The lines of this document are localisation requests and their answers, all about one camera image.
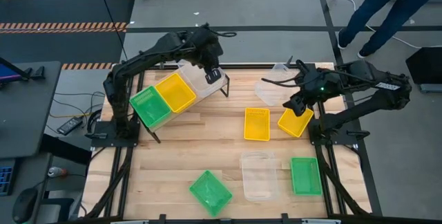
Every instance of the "blue jeans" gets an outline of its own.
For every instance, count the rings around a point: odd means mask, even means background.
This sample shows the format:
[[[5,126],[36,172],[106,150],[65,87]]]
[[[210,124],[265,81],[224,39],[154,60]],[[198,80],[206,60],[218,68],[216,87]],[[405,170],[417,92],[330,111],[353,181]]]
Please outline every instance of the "blue jeans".
[[[339,33],[339,44],[347,46],[367,24],[368,20],[390,0],[364,0],[364,3],[353,14],[348,26]],[[363,46],[366,55],[374,53],[396,33],[401,26],[422,7],[428,0],[396,0],[381,27]]]

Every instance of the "computer monitor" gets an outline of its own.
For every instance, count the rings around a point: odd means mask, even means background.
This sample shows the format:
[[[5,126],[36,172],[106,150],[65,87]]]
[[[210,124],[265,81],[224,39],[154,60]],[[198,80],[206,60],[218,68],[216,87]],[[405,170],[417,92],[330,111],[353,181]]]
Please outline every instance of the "computer monitor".
[[[0,57],[0,83],[29,79],[27,73]]]

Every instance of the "plastic tray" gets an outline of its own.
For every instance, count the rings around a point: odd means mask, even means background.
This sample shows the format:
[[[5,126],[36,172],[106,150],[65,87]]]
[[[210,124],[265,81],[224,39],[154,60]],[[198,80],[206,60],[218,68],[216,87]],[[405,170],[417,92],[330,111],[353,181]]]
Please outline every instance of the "plastic tray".
[[[153,86],[134,95],[129,102],[147,127],[154,127],[171,114],[171,109]]]
[[[244,139],[270,140],[270,110],[246,108],[244,119]]]
[[[213,217],[232,199],[232,193],[210,171],[205,171],[190,191]]]
[[[316,158],[292,158],[291,182],[294,193],[300,196],[320,196],[318,160]]]
[[[198,68],[198,66],[192,66],[192,64],[186,60],[181,60],[178,63],[178,68],[184,81],[189,83],[189,86],[196,92],[198,97],[207,97],[227,83],[226,74],[221,68],[218,68],[221,73],[221,78],[212,84],[207,83],[204,69]]]
[[[305,130],[313,116],[313,111],[306,109],[305,112],[297,117],[293,110],[285,109],[284,114],[278,121],[278,126],[293,137],[299,138]]]
[[[270,72],[264,78],[273,81],[282,81],[293,78],[295,70],[288,69],[284,64],[275,64]],[[287,85],[295,84],[294,81],[285,83]],[[255,94],[267,105],[276,106],[286,102],[290,96],[295,93],[294,88],[285,88],[275,84],[259,80],[255,83]]]
[[[181,113],[195,100],[196,95],[177,73],[169,75],[155,88],[174,113]]]
[[[276,165],[273,152],[254,151],[241,155],[242,183],[247,200],[273,200],[279,196]]]

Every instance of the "keyboard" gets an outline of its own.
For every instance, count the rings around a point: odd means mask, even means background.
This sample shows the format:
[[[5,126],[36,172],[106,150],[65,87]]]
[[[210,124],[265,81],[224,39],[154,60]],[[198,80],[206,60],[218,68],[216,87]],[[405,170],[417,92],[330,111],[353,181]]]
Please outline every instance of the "keyboard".
[[[15,159],[0,159],[0,196],[12,193]]]

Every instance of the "sneaker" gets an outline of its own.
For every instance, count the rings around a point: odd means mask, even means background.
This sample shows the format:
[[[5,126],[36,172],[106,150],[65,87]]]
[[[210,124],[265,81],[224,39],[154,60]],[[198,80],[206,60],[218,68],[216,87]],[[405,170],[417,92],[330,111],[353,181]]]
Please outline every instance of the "sneaker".
[[[341,44],[340,44],[340,41],[339,41],[339,39],[340,39],[340,32],[341,32],[341,31],[343,31],[343,29],[340,29],[340,30],[339,30],[339,33],[338,33],[338,48],[339,48],[340,50],[345,50],[346,47],[347,47],[347,45],[345,45],[345,46],[344,46],[344,45],[341,45]]]
[[[371,53],[367,53],[364,50],[361,50],[361,51],[358,52],[358,57],[361,58],[361,59],[364,59],[364,58],[366,58],[369,55],[371,55]]]

